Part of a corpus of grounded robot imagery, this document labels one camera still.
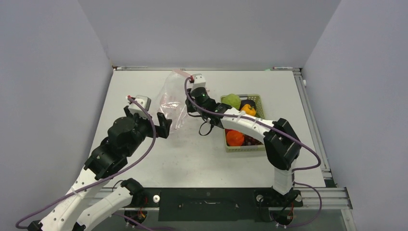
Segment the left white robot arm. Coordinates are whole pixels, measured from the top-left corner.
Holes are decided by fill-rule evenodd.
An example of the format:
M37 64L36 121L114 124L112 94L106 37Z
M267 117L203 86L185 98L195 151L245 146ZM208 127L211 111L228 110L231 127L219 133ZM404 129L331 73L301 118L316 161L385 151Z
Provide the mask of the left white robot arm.
M51 204L53 209L47 216L32 221L28 231L90 231L118 209L144 202L144 187L129 178L107 197L88 206L101 188L130 168L128 157L146 138L155 142L170 134L172 120L163 113L157 113L159 124L155 125L145 106L130 104L124 111L125 116L113 122L107 137L91 152L67 194Z

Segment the orange tangerine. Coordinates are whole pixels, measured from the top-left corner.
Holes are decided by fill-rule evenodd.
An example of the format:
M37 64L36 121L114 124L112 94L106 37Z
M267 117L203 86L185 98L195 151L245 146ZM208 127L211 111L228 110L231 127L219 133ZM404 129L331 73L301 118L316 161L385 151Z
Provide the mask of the orange tangerine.
M226 130L226 143L228 146L242 146L244 143L244 134L236 130Z

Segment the green cabbage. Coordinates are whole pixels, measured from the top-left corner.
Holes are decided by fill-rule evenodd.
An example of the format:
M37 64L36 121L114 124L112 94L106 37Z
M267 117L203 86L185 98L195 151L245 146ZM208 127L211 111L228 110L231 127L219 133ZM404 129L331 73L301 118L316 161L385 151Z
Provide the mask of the green cabbage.
M229 94L225 97L223 97L223 99L221 100L222 103L230 105L231 107L239 110L240 106L241 106L241 99L238 95L236 94Z

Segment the clear zip top bag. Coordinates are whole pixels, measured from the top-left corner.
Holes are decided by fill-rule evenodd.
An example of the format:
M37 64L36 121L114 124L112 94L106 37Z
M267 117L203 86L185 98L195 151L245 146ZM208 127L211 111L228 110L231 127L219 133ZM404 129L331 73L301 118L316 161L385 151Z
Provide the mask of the clear zip top bag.
M165 79L157 99L157 110L165 115L166 119L171 119L170 133L179 131L187 116L186 96L184 91L184 81L187 77L181 72L172 71Z

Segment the beige plastic basket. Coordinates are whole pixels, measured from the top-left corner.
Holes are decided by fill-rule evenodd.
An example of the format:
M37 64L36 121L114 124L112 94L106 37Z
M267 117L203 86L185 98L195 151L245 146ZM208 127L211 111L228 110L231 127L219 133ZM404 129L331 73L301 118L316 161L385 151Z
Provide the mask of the beige plastic basket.
M251 99L256 103L256 116L257 118L265 119L265 113L263 110L262 100L260 95L258 94L238 94L241 100L244 99ZM225 133L225 146L226 152L249 152L249 151L262 151L265 149L265 146L257 145L257 146L228 146L226 143L226 130L224 129Z

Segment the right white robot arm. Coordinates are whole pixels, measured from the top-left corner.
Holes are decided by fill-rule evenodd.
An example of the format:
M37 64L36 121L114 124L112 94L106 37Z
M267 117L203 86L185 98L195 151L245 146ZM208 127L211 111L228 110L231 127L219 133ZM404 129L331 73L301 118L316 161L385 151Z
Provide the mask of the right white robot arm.
M204 87L185 88L185 94L188 109L198 112L212 126L238 131L264 145L267 159L275 169L272 200L278 206L286 205L291 200L290 191L294 185L292 165L300 153L300 145L282 135L288 132L296 137L289 122L282 118L278 121L261 119L228 104L217 103Z

